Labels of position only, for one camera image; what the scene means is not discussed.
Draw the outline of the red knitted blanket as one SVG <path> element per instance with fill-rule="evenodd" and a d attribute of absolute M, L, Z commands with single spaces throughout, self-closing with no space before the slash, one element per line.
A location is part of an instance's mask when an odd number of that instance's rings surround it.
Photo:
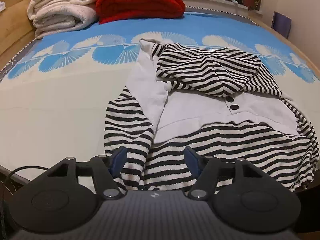
<path fill-rule="evenodd" d="M 185 12 L 182 0 L 97 0 L 99 23 L 134 18 L 180 18 Z"/>

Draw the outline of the purple box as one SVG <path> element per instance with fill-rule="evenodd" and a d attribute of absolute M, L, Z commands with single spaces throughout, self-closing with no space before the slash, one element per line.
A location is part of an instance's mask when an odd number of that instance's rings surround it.
<path fill-rule="evenodd" d="M 282 35 L 284 38 L 288 38 L 291 30 L 292 20 L 283 14 L 274 12 L 271 28 Z"/>

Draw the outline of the blue white patterned bedspread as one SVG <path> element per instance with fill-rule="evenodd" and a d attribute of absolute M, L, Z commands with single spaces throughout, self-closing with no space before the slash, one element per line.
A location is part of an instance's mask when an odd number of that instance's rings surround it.
<path fill-rule="evenodd" d="M 124 20 L 30 42 L 1 72 L 1 170 L 48 167 L 103 152 L 104 112 L 135 64 L 140 39 L 257 55 L 319 129 L 319 74 L 257 20 L 190 8 L 178 20 Z"/>

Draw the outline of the white folded blanket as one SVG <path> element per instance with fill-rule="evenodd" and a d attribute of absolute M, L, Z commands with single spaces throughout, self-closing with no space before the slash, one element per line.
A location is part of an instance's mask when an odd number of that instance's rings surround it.
<path fill-rule="evenodd" d="M 97 0 L 31 0 L 28 19 L 35 27 L 35 38 L 78 31 L 96 22 Z"/>

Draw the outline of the black white striped hoodie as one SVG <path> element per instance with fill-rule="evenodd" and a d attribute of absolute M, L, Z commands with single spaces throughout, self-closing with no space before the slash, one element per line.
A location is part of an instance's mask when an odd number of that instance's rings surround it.
<path fill-rule="evenodd" d="M 231 163 L 244 158 L 291 191 L 313 181 L 319 161 L 312 123 L 257 56 L 145 39 L 106 109 L 104 151 L 121 146 L 121 191 L 188 191 L 195 179 L 186 147 Z"/>

